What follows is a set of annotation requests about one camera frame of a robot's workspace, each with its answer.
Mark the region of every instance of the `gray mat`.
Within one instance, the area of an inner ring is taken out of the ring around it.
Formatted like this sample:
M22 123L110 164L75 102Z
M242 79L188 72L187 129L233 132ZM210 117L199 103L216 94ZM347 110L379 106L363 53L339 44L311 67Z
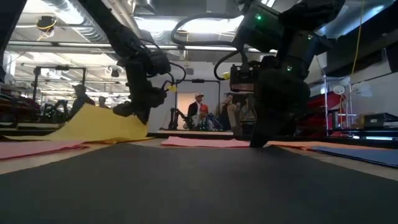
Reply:
M119 144L0 175L0 223L395 223L398 182L277 147Z

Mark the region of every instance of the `pink cloth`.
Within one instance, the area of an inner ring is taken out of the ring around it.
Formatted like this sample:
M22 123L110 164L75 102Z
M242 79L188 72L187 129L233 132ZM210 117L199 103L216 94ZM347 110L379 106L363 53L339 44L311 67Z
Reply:
M0 160L82 149L84 141L0 142Z
M179 137L169 137L162 142L163 146L184 146L184 147L249 147L245 141L232 140L204 140L204 139L185 139Z

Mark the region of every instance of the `red cap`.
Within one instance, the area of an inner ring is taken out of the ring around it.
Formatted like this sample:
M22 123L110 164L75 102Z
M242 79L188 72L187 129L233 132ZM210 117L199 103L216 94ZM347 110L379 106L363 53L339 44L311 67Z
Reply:
M207 105L201 105L200 111L206 111L206 113L209 113L209 107Z

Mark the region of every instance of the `white cap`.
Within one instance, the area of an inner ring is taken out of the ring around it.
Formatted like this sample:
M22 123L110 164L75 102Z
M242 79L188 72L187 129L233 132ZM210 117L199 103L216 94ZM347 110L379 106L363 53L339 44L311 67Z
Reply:
M195 98L198 97L198 96L204 96L204 95L203 95L203 93L197 93L197 94L195 94Z

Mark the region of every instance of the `yellow cloth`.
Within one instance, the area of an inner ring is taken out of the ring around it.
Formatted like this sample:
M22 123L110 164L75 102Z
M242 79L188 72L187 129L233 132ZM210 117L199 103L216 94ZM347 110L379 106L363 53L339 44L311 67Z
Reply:
M118 116L112 110L85 104L63 128L46 136L6 136L14 140L139 141L149 139L147 126L136 116Z

